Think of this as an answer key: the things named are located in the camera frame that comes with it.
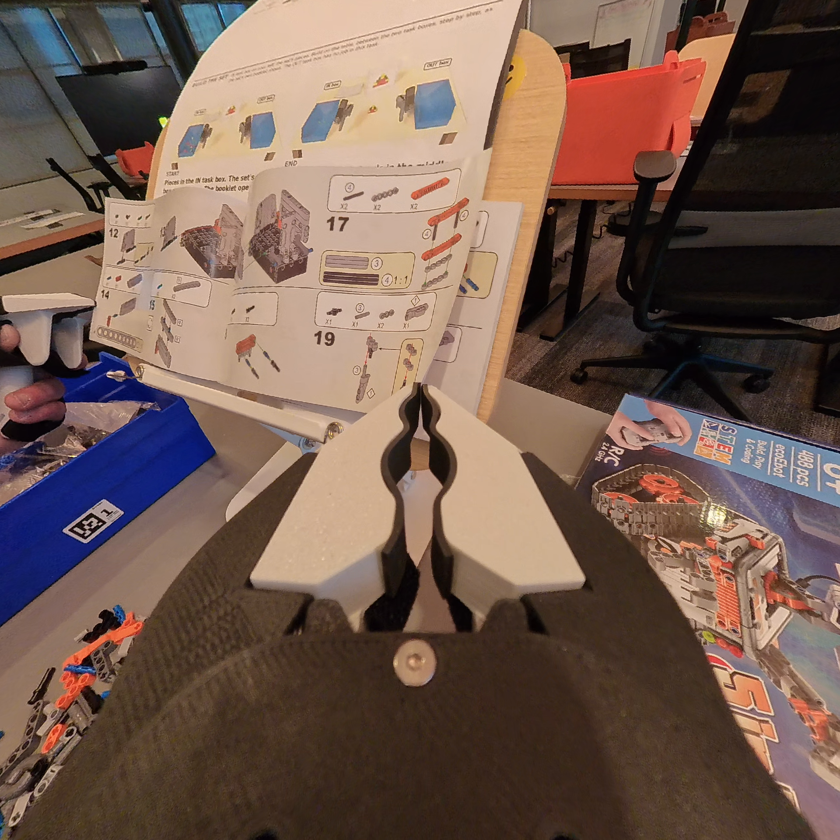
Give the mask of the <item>pile of plastic building pieces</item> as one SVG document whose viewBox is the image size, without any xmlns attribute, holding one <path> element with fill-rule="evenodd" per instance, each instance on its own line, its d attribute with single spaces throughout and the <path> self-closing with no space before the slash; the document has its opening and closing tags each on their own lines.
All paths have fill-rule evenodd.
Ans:
<svg viewBox="0 0 840 840">
<path fill-rule="evenodd" d="M 76 637 L 78 650 L 48 668 L 28 701 L 23 736 L 1 764 L 1 835 L 14 835 L 97 719 L 144 617 L 121 605 Z"/>
</svg>

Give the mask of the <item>robot kit box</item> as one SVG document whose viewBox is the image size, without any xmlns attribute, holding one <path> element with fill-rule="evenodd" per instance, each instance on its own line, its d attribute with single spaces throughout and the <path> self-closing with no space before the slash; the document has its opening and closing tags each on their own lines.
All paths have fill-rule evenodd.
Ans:
<svg viewBox="0 0 840 840">
<path fill-rule="evenodd" d="M 634 543 L 745 739 L 838 838 L 838 450 L 626 395 L 577 489 Z"/>
</svg>

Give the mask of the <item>blue plastic bin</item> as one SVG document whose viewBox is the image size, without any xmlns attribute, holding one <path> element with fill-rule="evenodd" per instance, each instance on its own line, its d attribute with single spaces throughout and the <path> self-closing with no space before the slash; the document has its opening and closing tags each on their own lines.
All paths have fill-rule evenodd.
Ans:
<svg viewBox="0 0 840 840">
<path fill-rule="evenodd" d="M 68 408 L 121 400 L 155 403 L 85 454 L 2 505 L 1 622 L 5 623 L 89 553 L 215 455 L 186 402 L 127 379 L 126 361 L 102 353 L 65 380 Z"/>
</svg>

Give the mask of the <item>white instruction sheet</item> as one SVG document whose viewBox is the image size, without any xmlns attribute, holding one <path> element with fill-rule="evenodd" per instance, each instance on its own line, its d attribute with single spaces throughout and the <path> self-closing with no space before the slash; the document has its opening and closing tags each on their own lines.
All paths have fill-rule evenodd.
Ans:
<svg viewBox="0 0 840 840">
<path fill-rule="evenodd" d="M 488 171 L 520 7 L 256 3 L 185 83 L 154 195 L 307 165 L 441 165 L 488 153 Z"/>
</svg>

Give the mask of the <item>black monitor screen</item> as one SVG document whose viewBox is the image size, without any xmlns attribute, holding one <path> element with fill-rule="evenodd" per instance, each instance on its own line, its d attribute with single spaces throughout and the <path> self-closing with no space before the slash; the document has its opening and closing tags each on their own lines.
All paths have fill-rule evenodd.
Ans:
<svg viewBox="0 0 840 840">
<path fill-rule="evenodd" d="M 142 61 L 124 62 L 120 72 L 88 67 L 81 75 L 57 81 L 105 156 L 156 144 L 160 118 L 172 115 L 181 92 L 171 68 L 148 68 Z"/>
</svg>

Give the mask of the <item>orange desk divider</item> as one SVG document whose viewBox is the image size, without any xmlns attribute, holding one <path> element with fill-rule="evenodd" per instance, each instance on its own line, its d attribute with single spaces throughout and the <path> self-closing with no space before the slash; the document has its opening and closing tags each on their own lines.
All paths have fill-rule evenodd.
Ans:
<svg viewBox="0 0 840 840">
<path fill-rule="evenodd" d="M 126 176 L 133 179 L 149 180 L 154 160 L 154 146 L 145 141 L 142 147 L 130 150 L 115 150 L 114 152 L 120 169 Z"/>
<path fill-rule="evenodd" d="M 553 185 L 630 184 L 641 151 L 678 156 L 707 64 L 669 51 L 659 66 L 567 76 L 567 110 Z"/>
</svg>

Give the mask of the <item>black office chair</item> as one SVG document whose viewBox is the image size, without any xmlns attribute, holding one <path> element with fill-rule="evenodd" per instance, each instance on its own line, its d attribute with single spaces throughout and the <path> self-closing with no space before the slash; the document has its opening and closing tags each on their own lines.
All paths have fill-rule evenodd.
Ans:
<svg viewBox="0 0 840 840">
<path fill-rule="evenodd" d="M 804 325 L 839 312 L 838 2 L 750 2 L 705 118 L 658 225 L 644 230 L 666 152 L 638 154 L 639 184 L 616 277 L 645 352 L 580 362 L 662 370 L 659 397 L 691 380 L 748 421 L 714 372 L 748 373 L 761 393 L 771 369 L 704 353 L 705 339 L 828 344 L 838 329 Z"/>
</svg>

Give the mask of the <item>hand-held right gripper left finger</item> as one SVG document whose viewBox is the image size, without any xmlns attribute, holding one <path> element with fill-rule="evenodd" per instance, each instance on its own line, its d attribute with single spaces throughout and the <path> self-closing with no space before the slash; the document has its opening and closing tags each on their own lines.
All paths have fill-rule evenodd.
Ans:
<svg viewBox="0 0 840 840">
<path fill-rule="evenodd" d="M 420 385 L 403 388 L 319 451 L 250 575 L 255 588 L 334 600 L 356 627 L 404 629 L 418 572 L 398 484 L 420 407 Z"/>
</svg>

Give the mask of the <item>wooden board document stand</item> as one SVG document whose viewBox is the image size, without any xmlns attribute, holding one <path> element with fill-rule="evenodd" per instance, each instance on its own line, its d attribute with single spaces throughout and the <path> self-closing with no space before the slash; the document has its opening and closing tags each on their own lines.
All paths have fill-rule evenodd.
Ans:
<svg viewBox="0 0 840 840">
<path fill-rule="evenodd" d="M 500 105 L 484 197 L 494 202 L 521 199 L 523 210 L 477 408 L 477 417 L 484 423 L 489 422 L 505 384 L 504 374 L 549 195 L 566 105 L 566 76 L 551 45 L 523 29 L 518 34 L 515 52 L 524 58 L 527 75 L 516 95 Z M 316 426 L 313 431 L 303 430 L 305 421 L 298 409 L 269 407 L 263 397 L 231 395 L 221 385 L 206 384 L 136 360 L 129 365 L 144 384 L 249 417 L 276 429 L 278 434 L 289 432 L 314 439 L 317 432 L 326 433 L 323 421 L 309 422 Z"/>
</svg>

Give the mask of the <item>clear plastic bag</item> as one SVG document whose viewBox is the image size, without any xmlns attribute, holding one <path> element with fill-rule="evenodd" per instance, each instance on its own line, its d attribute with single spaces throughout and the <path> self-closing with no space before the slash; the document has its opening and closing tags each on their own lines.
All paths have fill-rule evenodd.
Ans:
<svg viewBox="0 0 840 840">
<path fill-rule="evenodd" d="M 71 402 L 57 429 L 1 458 L 1 502 L 6 503 L 145 412 L 155 402 Z"/>
</svg>

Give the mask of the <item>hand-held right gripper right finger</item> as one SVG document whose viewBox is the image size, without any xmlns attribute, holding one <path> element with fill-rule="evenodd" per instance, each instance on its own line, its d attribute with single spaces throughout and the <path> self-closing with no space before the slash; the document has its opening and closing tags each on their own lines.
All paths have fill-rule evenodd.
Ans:
<svg viewBox="0 0 840 840">
<path fill-rule="evenodd" d="M 499 600 L 582 588 L 585 574 L 527 460 L 436 387 L 423 386 L 434 502 L 432 571 L 458 631 Z"/>
</svg>

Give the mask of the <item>instruction booklet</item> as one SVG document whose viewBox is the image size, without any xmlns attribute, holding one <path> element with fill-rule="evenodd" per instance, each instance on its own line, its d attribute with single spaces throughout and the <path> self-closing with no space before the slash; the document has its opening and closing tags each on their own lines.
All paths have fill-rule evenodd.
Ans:
<svg viewBox="0 0 840 840">
<path fill-rule="evenodd" d="M 434 359 L 487 156 L 111 199 L 91 336 L 174 374 L 367 412 Z"/>
</svg>

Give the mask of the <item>white whiteboard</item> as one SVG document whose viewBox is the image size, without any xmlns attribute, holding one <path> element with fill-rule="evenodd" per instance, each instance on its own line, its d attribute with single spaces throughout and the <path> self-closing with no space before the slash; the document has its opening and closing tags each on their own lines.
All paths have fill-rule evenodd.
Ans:
<svg viewBox="0 0 840 840">
<path fill-rule="evenodd" d="M 644 48 L 655 1 L 614 1 L 597 8 L 592 47 L 631 40 L 637 51 Z"/>
</svg>

